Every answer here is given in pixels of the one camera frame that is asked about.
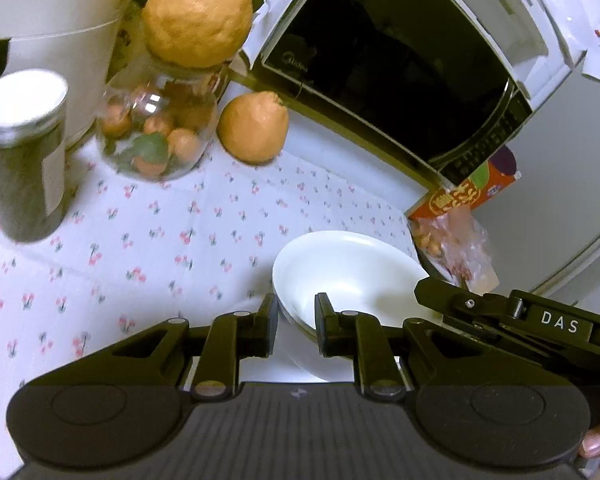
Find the plastic bag of fruit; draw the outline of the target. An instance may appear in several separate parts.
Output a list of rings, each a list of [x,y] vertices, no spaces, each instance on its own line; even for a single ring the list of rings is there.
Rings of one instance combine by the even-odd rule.
[[[460,287],[483,295],[500,284],[488,233],[468,206],[434,218],[411,218],[410,230],[416,247],[429,261],[445,268]]]

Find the large cream bowl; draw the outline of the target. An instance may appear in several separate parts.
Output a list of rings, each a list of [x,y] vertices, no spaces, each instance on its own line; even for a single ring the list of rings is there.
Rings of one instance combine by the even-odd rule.
[[[324,358],[318,350],[315,296],[324,292],[335,311],[368,313],[383,326],[400,327],[407,318],[439,323],[441,316],[415,298],[415,286],[426,276],[406,252],[377,238],[344,231],[304,234],[283,247],[272,267],[283,318],[276,348],[323,382],[350,382],[351,361]]]

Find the glass jar with tangerines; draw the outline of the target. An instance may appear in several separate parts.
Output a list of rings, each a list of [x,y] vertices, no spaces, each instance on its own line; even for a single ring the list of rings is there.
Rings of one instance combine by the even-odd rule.
[[[96,113],[100,154],[117,172],[166,181],[191,172],[219,120],[224,64],[196,70],[145,53],[113,76]]]

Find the orange citrus on cloth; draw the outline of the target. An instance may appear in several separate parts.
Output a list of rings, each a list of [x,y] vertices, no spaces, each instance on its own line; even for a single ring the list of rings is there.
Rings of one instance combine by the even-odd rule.
[[[216,134],[232,156],[261,165],[283,149],[288,129],[288,108],[277,93],[261,91],[232,99],[222,110]]]

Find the black Midea microwave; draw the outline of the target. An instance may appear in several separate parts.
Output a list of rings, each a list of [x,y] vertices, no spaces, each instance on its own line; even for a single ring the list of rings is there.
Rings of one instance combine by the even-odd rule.
[[[278,0],[258,75],[457,186],[577,62],[544,0]]]

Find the dark canister with label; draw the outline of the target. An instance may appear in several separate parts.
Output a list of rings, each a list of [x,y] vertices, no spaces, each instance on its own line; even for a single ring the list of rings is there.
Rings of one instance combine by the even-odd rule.
[[[15,242],[42,240],[64,218],[68,91],[42,68],[0,78],[0,226]]]

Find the white rice cooker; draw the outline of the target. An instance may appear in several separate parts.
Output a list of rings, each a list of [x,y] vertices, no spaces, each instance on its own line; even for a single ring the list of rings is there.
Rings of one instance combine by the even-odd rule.
[[[93,125],[122,9],[123,0],[0,0],[5,72],[45,68],[68,81],[68,148]]]

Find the red orange gift box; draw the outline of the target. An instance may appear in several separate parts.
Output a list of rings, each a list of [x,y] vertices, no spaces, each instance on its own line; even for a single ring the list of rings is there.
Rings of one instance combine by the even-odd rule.
[[[456,188],[429,192],[408,211],[407,218],[433,219],[461,206],[474,210],[520,177],[514,153],[503,146]]]

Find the large citrus on jar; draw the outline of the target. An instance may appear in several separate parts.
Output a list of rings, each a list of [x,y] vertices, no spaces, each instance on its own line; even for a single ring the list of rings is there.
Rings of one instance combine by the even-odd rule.
[[[187,68],[222,64],[242,48],[252,0],[147,0],[142,11],[148,51]]]

